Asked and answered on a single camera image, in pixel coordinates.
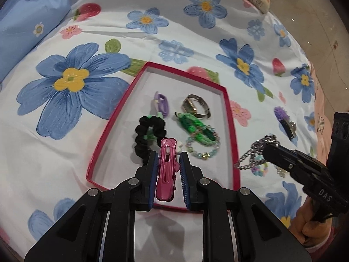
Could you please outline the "right hand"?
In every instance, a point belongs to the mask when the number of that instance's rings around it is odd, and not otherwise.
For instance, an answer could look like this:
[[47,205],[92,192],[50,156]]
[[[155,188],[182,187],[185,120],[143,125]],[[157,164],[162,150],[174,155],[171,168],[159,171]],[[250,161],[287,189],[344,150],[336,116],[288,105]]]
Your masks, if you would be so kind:
[[312,199],[308,196],[289,227],[289,231],[304,247],[323,245],[330,236],[332,218],[318,222],[313,220],[313,216]]

